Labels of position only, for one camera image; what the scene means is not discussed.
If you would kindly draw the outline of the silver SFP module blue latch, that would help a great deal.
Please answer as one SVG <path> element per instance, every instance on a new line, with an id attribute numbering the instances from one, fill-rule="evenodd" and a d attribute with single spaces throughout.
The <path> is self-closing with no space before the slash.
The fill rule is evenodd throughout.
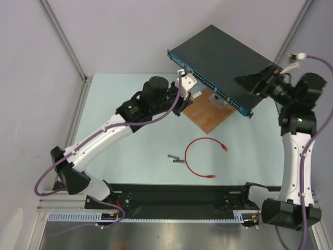
<path id="1" fill-rule="evenodd" d="M 192 99 L 195 99 L 195 98 L 197 98 L 198 96 L 200 96 L 202 94 L 202 92 L 201 91 L 198 91 L 197 93 L 195 93 L 191 98 Z"/>

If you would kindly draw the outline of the silver SFP module black end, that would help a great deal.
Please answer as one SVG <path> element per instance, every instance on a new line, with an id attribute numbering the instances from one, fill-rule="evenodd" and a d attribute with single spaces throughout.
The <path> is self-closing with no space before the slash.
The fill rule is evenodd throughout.
<path id="1" fill-rule="evenodd" d="M 174 159 L 174 160 L 180 160 L 179 157 L 171 155 L 171 154 L 168 154 L 168 157 L 171 158 L 171 159 Z"/>

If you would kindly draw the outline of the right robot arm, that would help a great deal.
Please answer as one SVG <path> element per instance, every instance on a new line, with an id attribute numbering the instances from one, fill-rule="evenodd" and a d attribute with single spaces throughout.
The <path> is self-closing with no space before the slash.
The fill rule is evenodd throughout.
<path id="1" fill-rule="evenodd" d="M 258 73 L 235 78 L 250 94 L 270 97 L 282 106 L 278 124 L 284 147 L 279 194 L 273 195 L 265 186 L 248 182 L 239 202 L 245 209 L 258 205 L 265 224 L 298 231 L 322 218 L 322 211 L 314 206 L 311 190 L 311 155 L 317 133 L 313 108 L 326 81 L 310 72 L 293 86 L 285 82 L 286 75 L 286 70 L 270 65 Z"/>

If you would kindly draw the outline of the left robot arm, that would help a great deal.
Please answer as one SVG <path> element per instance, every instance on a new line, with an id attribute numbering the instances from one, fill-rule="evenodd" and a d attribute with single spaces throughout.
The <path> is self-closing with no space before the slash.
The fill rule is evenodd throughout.
<path id="1" fill-rule="evenodd" d="M 170 112 L 179 116 L 192 104 L 190 90 L 196 84 L 190 73 L 181 73 L 172 83 L 153 76 L 91 135 L 65 149 L 54 147 L 50 154 L 55 172 L 68 194 L 84 193 L 96 199 L 102 208 L 110 208 L 114 204 L 112 188 L 106 181 L 89 175 L 86 168 L 110 146 L 153 123 L 154 116 L 164 118 Z"/>

